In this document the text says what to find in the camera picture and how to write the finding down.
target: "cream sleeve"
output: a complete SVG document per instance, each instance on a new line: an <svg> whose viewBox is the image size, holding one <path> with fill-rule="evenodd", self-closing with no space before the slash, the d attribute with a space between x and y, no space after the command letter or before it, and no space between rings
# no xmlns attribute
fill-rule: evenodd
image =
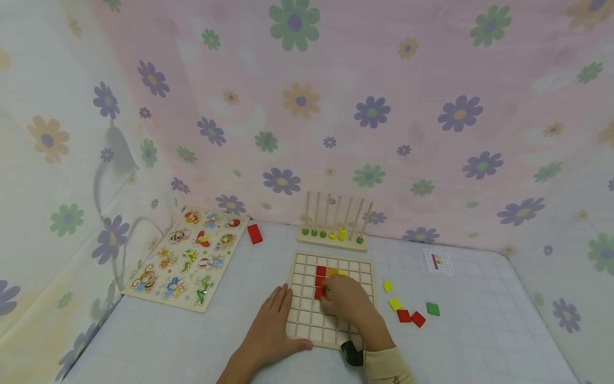
<svg viewBox="0 0 614 384"><path fill-rule="evenodd" d="M365 351L364 354L369 384L416 384L398 347L378 352Z"/></svg>

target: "red wooden block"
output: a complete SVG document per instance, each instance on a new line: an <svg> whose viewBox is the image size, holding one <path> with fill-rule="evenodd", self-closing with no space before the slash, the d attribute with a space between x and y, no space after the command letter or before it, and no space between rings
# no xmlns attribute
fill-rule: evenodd
<svg viewBox="0 0 614 384"><path fill-rule="evenodd" d="M411 323L410 312L407 309L399 309L397 311L398 320L401 323Z"/></svg>
<svg viewBox="0 0 614 384"><path fill-rule="evenodd" d="M262 241L262 234L260 234L260 229L258 229L257 224L249 225L247 231L249 232L249 237L252 239L252 244L257 244Z"/></svg>
<svg viewBox="0 0 614 384"><path fill-rule="evenodd" d="M319 299L322 296L326 296L326 289L322 287L316 287L316 291L313 294L313 297Z"/></svg>
<svg viewBox="0 0 614 384"><path fill-rule="evenodd" d="M420 312L418 311L415 311L414 314L411 315L411 320L418 326L418 328L422 328L422 325L426 323L426 319L424 316L420 315Z"/></svg>
<svg viewBox="0 0 614 384"><path fill-rule="evenodd" d="M316 275L326 277L326 267L318 265L316 267Z"/></svg>
<svg viewBox="0 0 614 384"><path fill-rule="evenodd" d="M326 279L324 276L316 276L316 287L321 287L322 282Z"/></svg>

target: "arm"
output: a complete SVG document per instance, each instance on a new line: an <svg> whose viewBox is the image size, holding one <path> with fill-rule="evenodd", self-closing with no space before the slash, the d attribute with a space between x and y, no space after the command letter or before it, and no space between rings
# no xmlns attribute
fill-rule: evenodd
<svg viewBox="0 0 614 384"><path fill-rule="evenodd" d="M384 318L360 283L341 275L324 280L326 312L354 324L365 344L365 371L370 384L415 384L416 379L394 344Z"/></svg>
<svg viewBox="0 0 614 384"><path fill-rule="evenodd" d="M307 339L290 340L286 336L291 303L292 290L288 289L288 284L271 293L260 307L245 340L228 360L217 384L249 383L261 367L313 348Z"/></svg>

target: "white table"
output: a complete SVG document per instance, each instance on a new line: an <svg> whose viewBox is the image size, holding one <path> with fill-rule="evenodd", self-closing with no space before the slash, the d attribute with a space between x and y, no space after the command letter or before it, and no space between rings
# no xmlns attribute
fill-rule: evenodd
<svg viewBox="0 0 614 384"><path fill-rule="evenodd" d="M289 276L296 227L258 222L264 242L239 242L206 313L124 297L66 382L79 384L215 383L254 315ZM420 384L577 383L509 262L494 252L370 238L377 308ZM454 276L429 273L422 250L447 251ZM385 293L384 279L395 289ZM387 303L397 296L427 322L399 323ZM426 312L439 304L441 316ZM258 373L254 383L366 383L340 352L314 348Z"/></svg>

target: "cartoon animal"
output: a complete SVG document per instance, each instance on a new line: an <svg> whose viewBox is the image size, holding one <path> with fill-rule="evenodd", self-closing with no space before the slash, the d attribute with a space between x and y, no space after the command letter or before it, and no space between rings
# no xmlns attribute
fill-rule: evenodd
<svg viewBox="0 0 614 384"><path fill-rule="evenodd" d="M175 276L173 278L166 278L167 283L164 283L160 286L160 288L165 288L166 290L162 294L162 298L168 299L171 296L175 298L181 295L181 292L185 292L188 289L188 286L185 282L183 282L183 278Z"/></svg>
<svg viewBox="0 0 614 384"><path fill-rule="evenodd" d="M224 264L223 255L214 256L210 259L208 259L207 257L204 257L198 261L198 268L205 269L207 271L210 271L212 269L218 270L222 268L223 264Z"/></svg>
<svg viewBox="0 0 614 384"><path fill-rule="evenodd" d="M200 245L202 247L208 248L211 246L211 242L209 241L211 236L204 230L198 232L198 235L194 239L194 245Z"/></svg>
<svg viewBox="0 0 614 384"><path fill-rule="evenodd" d="M200 216L200 212L196 211L196 210L189 210L185 213L185 222L188 224L194 224L197 225L200 221L202 216Z"/></svg>
<svg viewBox="0 0 614 384"><path fill-rule="evenodd" d="M187 240L192 236L192 232L188 228L177 229L175 232L171 233L168 237L168 240L171 244L179 244L180 242Z"/></svg>
<svg viewBox="0 0 614 384"><path fill-rule="evenodd" d="M205 228L215 228L216 227L216 223L218 223L220 220L222 220L221 217L217 217L217 215L215 213L212 213L209 216L207 216L207 221L205 221L203 223L203 227L205 227Z"/></svg>
<svg viewBox="0 0 614 384"><path fill-rule="evenodd" d="M145 267L142 275L132 282L132 288L137 292L151 292L154 288L155 282L158 280L158 276L153 271L154 265L149 264Z"/></svg>
<svg viewBox="0 0 614 384"><path fill-rule="evenodd" d="M198 257L198 253L196 251L193 251L192 249L188 249L181 256L183 256L183 257L188 259L188 261L186 261L184 263L184 268L181 270L181 273L185 273L185 272L190 270L190 267L192 266L192 263L194 263L194 261Z"/></svg>
<svg viewBox="0 0 614 384"><path fill-rule="evenodd" d="M235 243L235 240L236 236L234 236L232 233L226 233L225 235L220 237L220 242L216 244L215 251L217 252L220 249L227 249L232 247L232 245Z"/></svg>
<svg viewBox="0 0 614 384"><path fill-rule="evenodd" d="M228 221L224 227L226 227L226 228L237 228L239 225L241 225L241 220L239 220L239 219L232 219L232 220Z"/></svg>
<svg viewBox="0 0 614 384"><path fill-rule="evenodd" d="M204 298L207 296L209 288L213 287L214 284L215 283L211 281L211 276L209 275L196 280L196 285L198 285L199 288L196 290L196 301L194 305L200 305L201 307L204 305Z"/></svg>
<svg viewBox="0 0 614 384"><path fill-rule="evenodd" d="M160 261L160 269L165 269L169 265L175 265L177 262L177 256L175 256L172 251L169 251L167 247L162 247L157 255L162 258L162 261Z"/></svg>

